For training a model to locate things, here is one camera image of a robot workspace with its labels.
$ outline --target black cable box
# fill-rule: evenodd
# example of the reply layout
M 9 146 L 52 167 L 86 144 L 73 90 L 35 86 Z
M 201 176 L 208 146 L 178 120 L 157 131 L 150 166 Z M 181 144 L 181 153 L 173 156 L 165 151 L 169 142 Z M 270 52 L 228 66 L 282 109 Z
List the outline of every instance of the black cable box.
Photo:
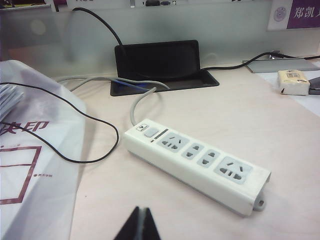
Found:
M 140 43 L 114 48 L 119 78 L 154 80 L 170 87 L 142 83 L 143 88 L 157 87 L 157 92 L 218 86 L 219 82 L 207 71 L 200 71 L 197 40 Z M 141 94 L 143 90 L 116 82 L 111 83 L 110 95 Z

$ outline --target white plastic bag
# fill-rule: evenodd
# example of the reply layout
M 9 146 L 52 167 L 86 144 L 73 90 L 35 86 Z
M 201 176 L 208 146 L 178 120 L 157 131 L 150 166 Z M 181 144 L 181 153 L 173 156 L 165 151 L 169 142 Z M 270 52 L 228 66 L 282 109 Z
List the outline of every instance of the white plastic bag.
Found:
M 0 62 L 0 81 L 44 88 L 85 111 L 70 91 L 19 61 Z M 46 92 L 19 88 L 23 98 L 3 121 L 27 128 L 66 157 L 80 160 L 84 117 Z M 1 240 L 69 239 L 78 174 L 78 164 L 62 159 L 39 139 L 1 125 Z

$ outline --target purple sign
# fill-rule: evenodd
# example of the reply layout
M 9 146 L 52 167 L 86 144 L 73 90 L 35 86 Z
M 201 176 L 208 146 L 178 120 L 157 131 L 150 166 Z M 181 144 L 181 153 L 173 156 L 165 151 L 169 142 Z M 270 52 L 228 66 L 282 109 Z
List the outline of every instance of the purple sign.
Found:
M 320 0 L 293 0 L 287 29 L 320 27 Z

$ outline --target electrical outlet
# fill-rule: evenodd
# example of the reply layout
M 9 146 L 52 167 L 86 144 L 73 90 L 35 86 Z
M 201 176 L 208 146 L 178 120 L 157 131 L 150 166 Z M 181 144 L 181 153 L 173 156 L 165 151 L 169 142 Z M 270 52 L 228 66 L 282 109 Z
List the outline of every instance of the electrical outlet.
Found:
M 185 146 L 188 142 L 189 142 L 189 140 L 187 138 L 182 137 L 182 136 L 175 134 L 173 132 L 169 132 L 165 137 L 163 137 L 158 142 L 158 145 L 176 153 L 183 146 Z
M 199 143 L 194 143 L 187 150 L 182 153 L 182 156 L 186 159 L 192 160 L 201 150 L 204 149 L 204 146 Z
M 242 216 L 265 207 L 262 190 L 271 172 L 217 147 L 149 119 L 126 131 L 123 144 L 135 156 Z
M 197 161 L 197 164 L 204 168 L 208 168 L 219 157 L 219 155 L 219 152 L 210 149 Z
M 251 170 L 251 166 L 226 156 L 215 168 L 214 172 L 237 184 L 243 184 Z

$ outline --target white power strip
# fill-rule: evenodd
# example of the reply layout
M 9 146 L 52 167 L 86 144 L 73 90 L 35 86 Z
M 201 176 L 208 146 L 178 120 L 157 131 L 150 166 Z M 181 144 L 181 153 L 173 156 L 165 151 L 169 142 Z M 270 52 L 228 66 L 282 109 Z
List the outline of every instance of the white power strip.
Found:
M 266 203 L 271 172 L 169 127 L 145 119 L 124 133 L 125 147 L 196 190 L 249 216 Z

